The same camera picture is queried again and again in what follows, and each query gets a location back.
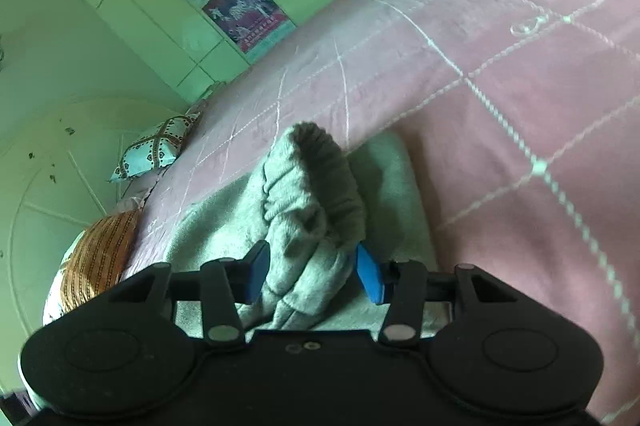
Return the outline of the orange striped pillow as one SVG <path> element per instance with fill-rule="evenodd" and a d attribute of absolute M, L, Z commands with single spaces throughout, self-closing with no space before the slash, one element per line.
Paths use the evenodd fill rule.
<path fill-rule="evenodd" d="M 116 285 L 137 236 L 141 209 L 103 217 L 74 246 L 63 269 L 60 287 L 64 313 Z"/>

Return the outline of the pink pillow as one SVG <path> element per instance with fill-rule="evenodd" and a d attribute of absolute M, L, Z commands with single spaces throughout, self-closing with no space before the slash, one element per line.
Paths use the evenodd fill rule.
<path fill-rule="evenodd" d="M 116 203 L 114 209 L 112 209 L 111 214 L 117 215 L 134 211 L 135 209 L 143 209 L 146 200 L 157 183 L 158 177 L 143 176 L 134 179 L 125 190 L 122 198 Z"/>

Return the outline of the white patterned pillow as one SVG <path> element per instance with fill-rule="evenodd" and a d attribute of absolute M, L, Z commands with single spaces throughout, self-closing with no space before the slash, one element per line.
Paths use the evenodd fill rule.
<path fill-rule="evenodd" d="M 110 178 L 111 183 L 140 177 L 170 166 L 178 159 L 186 137 L 201 113 L 171 116 L 144 131 L 123 153 Z"/>

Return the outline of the white round headboard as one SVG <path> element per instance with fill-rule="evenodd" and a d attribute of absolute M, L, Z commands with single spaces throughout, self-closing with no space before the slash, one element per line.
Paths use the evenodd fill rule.
<path fill-rule="evenodd" d="M 96 97 L 66 102 L 21 126 L 1 153 L 1 387 L 20 387 L 17 357 L 40 328 L 62 257 L 114 209 L 111 175 L 125 148 L 183 108 Z"/>

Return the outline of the pink quilted bedspread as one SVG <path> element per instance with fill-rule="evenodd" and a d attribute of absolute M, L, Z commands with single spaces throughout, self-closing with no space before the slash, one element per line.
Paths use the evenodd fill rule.
<path fill-rule="evenodd" d="M 411 157 L 442 267 L 470 263 L 586 328 L 590 410 L 639 420 L 639 0 L 336 0 L 209 98 L 156 179 L 127 269 L 297 122 Z"/>

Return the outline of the lower left poster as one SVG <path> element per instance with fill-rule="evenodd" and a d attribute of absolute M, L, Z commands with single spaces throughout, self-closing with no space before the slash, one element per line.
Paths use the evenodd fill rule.
<path fill-rule="evenodd" d="M 273 0 L 209 0 L 203 10 L 250 62 L 265 56 L 296 29 Z"/>

